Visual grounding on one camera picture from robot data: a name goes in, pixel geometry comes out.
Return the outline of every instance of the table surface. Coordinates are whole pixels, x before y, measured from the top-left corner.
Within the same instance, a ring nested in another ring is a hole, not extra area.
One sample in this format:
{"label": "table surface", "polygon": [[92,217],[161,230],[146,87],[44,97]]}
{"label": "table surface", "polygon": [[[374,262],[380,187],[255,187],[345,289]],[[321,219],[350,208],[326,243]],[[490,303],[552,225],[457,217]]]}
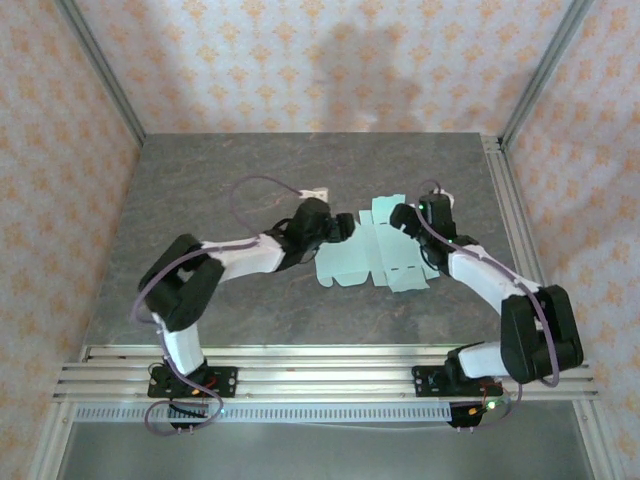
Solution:
{"label": "table surface", "polygon": [[[456,197],[458,232],[513,268],[480,136],[471,133],[151,135],[142,149],[107,275],[89,325],[91,345],[156,344],[153,328],[129,322],[137,284],[173,240],[250,236],[229,213],[238,178],[267,174],[300,189],[328,187],[333,212],[367,210],[371,199],[438,179]],[[237,192],[257,230],[291,216],[299,201],[262,180]],[[313,262],[222,284],[200,319],[203,345],[451,344],[499,337],[499,317],[449,278],[392,293],[364,285],[322,287]]]}

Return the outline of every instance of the purple cable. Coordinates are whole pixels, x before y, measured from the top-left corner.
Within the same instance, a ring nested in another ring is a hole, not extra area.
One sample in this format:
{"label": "purple cable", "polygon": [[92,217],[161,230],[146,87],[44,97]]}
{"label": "purple cable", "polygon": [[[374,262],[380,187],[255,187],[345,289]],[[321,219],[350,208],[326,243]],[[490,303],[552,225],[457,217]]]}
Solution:
{"label": "purple cable", "polygon": [[236,193],[236,190],[238,190],[238,188],[240,187],[240,185],[242,185],[243,183],[246,183],[248,180],[269,180],[270,182],[274,182],[277,183],[278,185],[280,185],[282,188],[289,190],[292,193],[295,193],[296,195],[298,195],[299,197],[302,196],[302,192],[300,190],[296,190],[293,187],[290,187],[289,185],[287,185],[286,183],[278,180],[277,178],[273,178],[270,177],[269,175],[247,175],[245,177],[242,177],[241,179],[239,179],[237,182],[235,182],[232,186],[231,186],[231,190],[229,190],[229,207],[230,207],[230,211],[231,211],[231,215],[233,215],[236,219],[236,221],[242,225],[243,227],[245,227],[247,230],[249,230],[253,235],[255,235],[256,237],[260,234],[259,232],[257,232],[250,224],[249,222],[245,221],[240,215],[238,215],[238,212],[236,211],[236,205],[235,205],[235,201],[233,199],[233,194]]}
{"label": "purple cable", "polygon": [[[175,268],[179,267],[180,265],[182,265],[186,261],[188,261],[188,260],[190,260],[190,259],[192,259],[194,257],[198,257],[200,255],[208,254],[210,252],[228,252],[228,251],[246,250],[248,248],[255,247],[256,245],[258,245],[260,243],[260,233],[257,232],[256,230],[254,230],[253,227],[248,222],[245,222],[242,219],[242,217],[237,213],[237,211],[235,209],[234,198],[233,198],[233,194],[238,189],[238,187],[240,185],[242,185],[243,183],[245,183],[246,181],[252,180],[252,179],[269,180],[271,182],[277,183],[278,185],[280,185],[281,187],[283,187],[283,188],[285,188],[287,190],[290,190],[291,192],[297,194],[298,196],[302,195],[302,192],[300,192],[299,190],[296,190],[295,188],[290,187],[289,185],[285,184],[284,182],[282,182],[282,181],[280,181],[280,180],[278,180],[276,178],[270,177],[268,175],[247,175],[247,176],[242,177],[241,179],[239,179],[237,182],[235,182],[233,184],[233,186],[231,187],[231,191],[229,192],[229,203],[230,203],[229,206],[230,206],[231,214],[236,218],[238,223],[240,223],[242,226],[247,228],[247,230],[249,230],[255,236],[255,238],[252,241],[250,241],[248,243],[245,243],[245,244],[242,244],[242,245],[227,245],[227,246],[224,246],[224,247],[223,246],[216,246],[216,247],[201,248],[200,250],[196,250],[196,251],[187,253],[186,255],[183,255],[183,256],[177,258],[176,260],[174,260],[173,262],[171,262],[169,265],[167,265],[162,270],[160,270],[160,272],[158,272],[158,274],[155,275],[149,281],[149,283],[147,283],[147,285],[144,286],[144,288],[140,291],[140,293],[136,297],[135,301],[133,302],[133,307],[131,309],[131,315],[130,315],[130,320],[132,322],[138,322],[138,323],[146,324],[146,325],[158,325],[158,326],[160,326],[153,319],[146,319],[146,318],[141,317],[139,315],[140,307],[142,306],[142,302],[147,297],[149,292],[151,292],[151,290],[153,290],[153,288],[166,275],[168,275],[172,270],[174,270]],[[180,381],[182,381],[183,383],[189,385],[190,387],[192,387],[192,388],[194,388],[196,390],[200,390],[201,392],[206,393],[210,397],[215,398],[216,401],[218,402],[218,409],[216,410],[216,412],[213,415],[211,415],[211,417],[209,417],[204,422],[196,425],[195,427],[190,427],[189,428],[189,431],[191,433],[193,433],[195,430],[199,430],[200,428],[203,428],[203,427],[206,427],[207,425],[210,425],[220,415],[220,413],[222,412],[222,409],[224,408],[224,402],[222,401],[222,398],[220,398],[220,395],[218,395],[213,390],[210,390],[210,389],[204,387],[203,385],[198,385],[197,383],[189,380],[185,375],[183,375],[178,370],[178,367],[176,366],[175,362],[171,358],[171,354],[169,352],[169,349],[167,348],[167,344],[164,341],[164,337],[162,336],[162,328],[160,328],[160,330],[158,330],[158,336],[160,338],[160,346],[162,347],[163,356],[164,356],[165,360],[167,361],[167,363],[169,364],[169,367],[171,368],[171,371],[173,372],[173,374],[178,379],[180,379]],[[157,402],[151,404],[149,406],[149,408],[147,409],[146,413],[145,413],[144,424],[145,424],[145,427],[147,428],[147,430],[149,430],[149,432],[153,433],[154,435],[159,435],[159,436],[162,436],[162,437],[168,437],[168,436],[171,436],[171,435],[179,435],[180,433],[182,433],[182,429],[161,431],[161,430],[157,430],[156,428],[153,428],[151,426],[151,423],[149,422],[149,416],[151,415],[151,411],[155,407],[160,406],[160,405],[181,405],[181,406],[185,406],[185,407],[201,407],[201,404],[199,404],[199,403],[182,402],[182,401],[178,401],[177,402],[177,401],[174,401],[174,400],[160,400],[160,401],[157,401]]]}
{"label": "purple cable", "polygon": [[[424,182],[422,182],[420,184],[420,191],[422,191],[422,189],[424,188],[424,186],[427,183],[433,183],[436,185],[436,187],[438,188],[438,191],[442,190],[442,187],[440,186],[440,183],[436,180],[425,180]],[[487,265],[492,266],[493,268],[495,268],[498,272],[500,272],[502,275],[504,275],[505,277],[507,277],[511,282],[514,283],[514,285],[516,285],[518,288],[520,288],[529,298],[529,300],[531,301],[531,303],[533,304],[533,309],[536,311],[536,315],[538,316],[538,320],[540,320],[540,323],[542,324],[542,330],[544,332],[544,338],[547,342],[547,348],[549,350],[549,358],[551,360],[551,371],[553,374],[553,378],[551,381],[547,381],[544,378],[540,379],[540,382],[543,385],[546,385],[547,387],[553,388],[556,387],[558,385],[558,383],[560,382],[560,366],[558,365],[558,356],[556,353],[556,347],[553,343],[553,336],[551,335],[551,329],[549,328],[549,322],[547,321],[547,317],[544,314],[544,311],[542,310],[542,306],[540,305],[540,302],[538,301],[538,299],[535,297],[535,295],[533,294],[533,292],[522,282],[520,282],[518,280],[518,278],[507,268],[505,267],[502,263],[498,262],[497,260],[493,259],[493,258],[489,258],[489,257],[483,257],[471,250],[467,250],[464,247],[461,247],[459,245],[456,245],[455,243],[449,243],[449,241],[444,238],[442,235],[440,235],[438,232],[436,232],[428,223],[427,221],[424,219],[424,216],[422,215],[422,210],[420,210],[420,202],[416,202],[415,206],[413,207],[418,215],[418,220],[420,220],[420,223],[422,224],[422,226],[436,239],[438,239],[440,242],[444,243],[445,245],[453,248],[454,250],[461,252],[465,255],[469,255],[472,258],[475,258],[476,260],[480,260],[481,262],[486,263]]]}

